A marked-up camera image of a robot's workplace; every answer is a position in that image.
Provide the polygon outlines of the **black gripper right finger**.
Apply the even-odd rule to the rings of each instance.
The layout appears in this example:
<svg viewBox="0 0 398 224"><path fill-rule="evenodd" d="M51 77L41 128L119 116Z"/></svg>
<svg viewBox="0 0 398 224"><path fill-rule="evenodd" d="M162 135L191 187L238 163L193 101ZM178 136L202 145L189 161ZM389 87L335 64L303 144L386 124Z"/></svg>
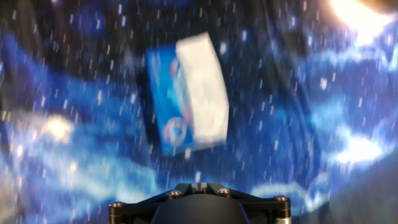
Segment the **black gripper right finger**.
<svg viewBox="0 0 398 224"><path fill-rule="evenodd" d="M198 183L199 194L212 194L237 200L246 214L263 213L266 223L291 224L291 201L284 195L272 198L260 198L225 187L221 183Z"/></svg>

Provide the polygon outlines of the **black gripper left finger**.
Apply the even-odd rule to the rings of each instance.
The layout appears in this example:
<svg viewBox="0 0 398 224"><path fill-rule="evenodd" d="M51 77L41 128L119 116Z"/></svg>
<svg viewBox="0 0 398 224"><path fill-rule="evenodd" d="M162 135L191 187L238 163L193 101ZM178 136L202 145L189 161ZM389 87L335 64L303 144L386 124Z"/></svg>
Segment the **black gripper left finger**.
<svg viewBox="0 0 398 224"><path fill-rule="evenodd" d="M168 190L138 203L111 203L108 206L108 223L133 223L136 217L153 215L162 203L194 194L197 192L198 188L199 183L178 184L172 190Z"/></svg>

